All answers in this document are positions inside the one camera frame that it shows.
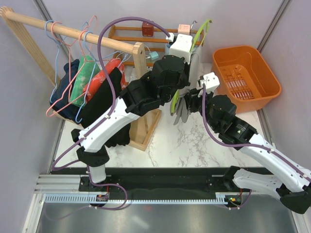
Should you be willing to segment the lime green hanger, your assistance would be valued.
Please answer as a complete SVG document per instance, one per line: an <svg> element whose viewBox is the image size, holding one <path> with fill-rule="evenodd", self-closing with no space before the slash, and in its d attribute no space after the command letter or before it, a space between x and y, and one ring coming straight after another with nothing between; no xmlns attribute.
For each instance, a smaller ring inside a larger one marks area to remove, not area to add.
<svg viewBox="0 0 311 233"><path fill-rule="evenodd" d="M203 46L205 37L209 30L209 25L212 23L211 19L207 19L197 30L196 33L192 32L193 25L191 25L190 35L192 36L192 48L190 50L191 55L194 52L194 49L198 46ZM169 48L176 41L178 36L173 33L170 34ZM190 63L184 61L184 58L179 58L174 55L169 55L169 74L172 75L172 79L169 81L169 85L172 89L173 98L170 105L170 114L173 113L175 109L175 104L178 99L178 90L183 89L186 86L190 85L189 82L189 72L190 72Z"/></svg>

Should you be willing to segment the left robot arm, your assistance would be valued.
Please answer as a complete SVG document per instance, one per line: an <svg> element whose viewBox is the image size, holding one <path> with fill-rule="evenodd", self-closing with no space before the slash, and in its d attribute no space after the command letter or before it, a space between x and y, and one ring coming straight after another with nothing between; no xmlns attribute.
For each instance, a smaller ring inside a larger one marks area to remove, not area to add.
<svg viewBox="0 0 311 233"><path fill-rule="evenodd" d="M174 55L165 55L153 69L134 80L120 92L113 105L95 122L83 130L71 131L80 146L78 160L87 165L90 186L105 189L105 164L109 156L105 143L123 127L172 100L178 89L188 86L190 63Z"/></svg>

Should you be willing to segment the grey trousers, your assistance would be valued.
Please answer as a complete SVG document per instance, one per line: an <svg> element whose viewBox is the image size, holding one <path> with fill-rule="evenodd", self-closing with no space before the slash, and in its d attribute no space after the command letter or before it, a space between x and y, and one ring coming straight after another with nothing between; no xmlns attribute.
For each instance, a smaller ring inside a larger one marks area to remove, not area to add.
<svg viewBox="0 0 311 233"><path fill-rule="evenodd" d="M176 114L174 125L177 125L179 120L186 123L190 115L188 106L186 104L186 95L194 88L197 87L197 80L199 79L199 66L201 63L202 47L198 46L194 49L194 52L190 58L190 72L189 72L189 82L190 85L178 90L178 99L175 104L175 109L171 116Z"/></svg>

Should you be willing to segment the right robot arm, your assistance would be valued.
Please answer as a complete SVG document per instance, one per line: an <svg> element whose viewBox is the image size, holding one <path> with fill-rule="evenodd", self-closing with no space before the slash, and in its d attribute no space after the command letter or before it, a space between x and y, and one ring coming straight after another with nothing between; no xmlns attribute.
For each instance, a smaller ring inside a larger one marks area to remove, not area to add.
<svg viewBox="0 0 311 233"><path fill-rule="evenodd" d="M279 199L291 211L304 214L311 206L311 171L272 146L249 123L236 116L237 107L227 95L192 89L186 95L190 112L199 112L208 135L219 145L250 156L273 174L248 173L231 166L223 178L228 191L253 189Z"/></svg>

